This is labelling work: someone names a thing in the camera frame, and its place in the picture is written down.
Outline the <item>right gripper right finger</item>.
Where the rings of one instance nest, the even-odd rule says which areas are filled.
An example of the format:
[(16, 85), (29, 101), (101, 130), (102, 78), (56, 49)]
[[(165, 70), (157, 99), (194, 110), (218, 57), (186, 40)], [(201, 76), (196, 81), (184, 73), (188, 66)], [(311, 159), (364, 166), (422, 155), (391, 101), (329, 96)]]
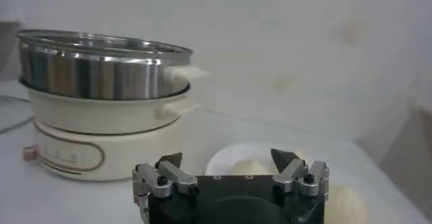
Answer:
[(309, 166), (294, 152), (271, 149), (271, 157), (278, 174), (273, 176), (276, 186), (284, 193), (297, 190), (306, 197), (329, 198), (329, 167), (323, 161), (314, 161)]

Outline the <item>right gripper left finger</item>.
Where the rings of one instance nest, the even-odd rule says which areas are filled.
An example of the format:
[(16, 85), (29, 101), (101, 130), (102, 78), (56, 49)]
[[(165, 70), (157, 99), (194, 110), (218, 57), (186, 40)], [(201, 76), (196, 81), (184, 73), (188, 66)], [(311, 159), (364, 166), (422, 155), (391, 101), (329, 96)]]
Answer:
[(132, 170), (133, 201), (146, 208), (148, 197), (165, 199), (174, 192), (187, 196), (198, 194), (198, 178), (180, 169), (182, 153), (163, 155), (155, 165), (137, 164)]

